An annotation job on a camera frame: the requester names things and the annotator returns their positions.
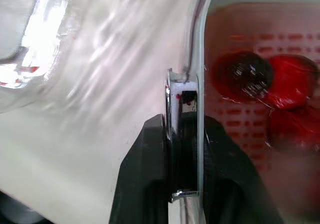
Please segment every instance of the metal bracket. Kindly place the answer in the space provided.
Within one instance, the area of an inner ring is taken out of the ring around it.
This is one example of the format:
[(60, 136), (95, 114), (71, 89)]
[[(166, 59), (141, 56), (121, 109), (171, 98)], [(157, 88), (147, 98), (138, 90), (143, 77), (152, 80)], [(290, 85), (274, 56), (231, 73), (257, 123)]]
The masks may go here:
[(170, 149), (169, 201), (194, 197), (198, 187), (198, 79), (168, 71), (166, 135)]

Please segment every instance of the clear plastic container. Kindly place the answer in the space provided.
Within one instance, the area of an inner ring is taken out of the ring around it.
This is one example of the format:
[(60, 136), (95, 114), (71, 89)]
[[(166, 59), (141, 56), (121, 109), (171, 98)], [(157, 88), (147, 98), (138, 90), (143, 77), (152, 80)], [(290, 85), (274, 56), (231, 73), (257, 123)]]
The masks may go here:
[[(319, 11), (320, 0), (211, 0), (204, 34), (205, 114), (220, 121), (248, 154), (278, 207), (294, 211), (304, 208), (300, 205), (306, 201), (303, 193), (319, 174), (319, 160), (270, 148), (266, 144), (270, 109), (258, 101), (224, 100), (212, 85), (210, 73), (220, 55), (238, 51), (263, 58), (297, 54), (319, 64)], [(319, 96), (317, 87), (312, 104), (317, 105)]]

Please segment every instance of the perforated plastic tray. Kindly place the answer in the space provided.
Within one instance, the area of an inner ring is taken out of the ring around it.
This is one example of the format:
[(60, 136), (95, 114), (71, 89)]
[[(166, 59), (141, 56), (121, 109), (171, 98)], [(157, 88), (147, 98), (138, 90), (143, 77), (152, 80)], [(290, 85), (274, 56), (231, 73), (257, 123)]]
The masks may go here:
[[(258, 102), (232, 103), (211, 85), (210, 69), (222, 54), (254, 51), (262, 57), (299, 54), (320, 64), (319, 4), (240, 3), (208, 16), (205, 32), (205, 112), (218, 119), (256, 168), (267, 172), (270, 149), (265, 144), (267, 109)], [(317, 105), (320, 89), (315, 91)]]

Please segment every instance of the red fruit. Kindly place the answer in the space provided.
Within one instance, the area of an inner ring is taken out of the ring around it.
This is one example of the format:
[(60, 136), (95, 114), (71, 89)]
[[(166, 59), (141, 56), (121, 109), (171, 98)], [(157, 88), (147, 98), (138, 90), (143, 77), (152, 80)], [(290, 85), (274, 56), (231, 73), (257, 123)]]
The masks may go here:
[(280, 151), (320, 153), (320, 109), (275, 109), (267, 122), (267, 141)]
[(224, 55), (212, 66), (213, 87), (234, 102), (253, 101), (271, 86), (271, 65), (257, 54), (241, 51)]
[(277, 55), (268, 61), (274, 78), (262, 101), (270, 107), (286, 110), (304, 106), (316, 88), (318, 70), (315, 63), (299, 55)]

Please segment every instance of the white plastic surface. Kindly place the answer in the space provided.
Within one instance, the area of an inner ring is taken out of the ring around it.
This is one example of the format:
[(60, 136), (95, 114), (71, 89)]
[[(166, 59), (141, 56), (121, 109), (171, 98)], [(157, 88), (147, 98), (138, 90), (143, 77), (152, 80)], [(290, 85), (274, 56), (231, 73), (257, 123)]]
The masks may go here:
[[(165, 112), (192, 3), (92, 0), (51, 92), (0, 114), (0, 189), (56, 224), (108, 223), (124, 156)], [(179, 223), (178, 202), (169, 214)]]

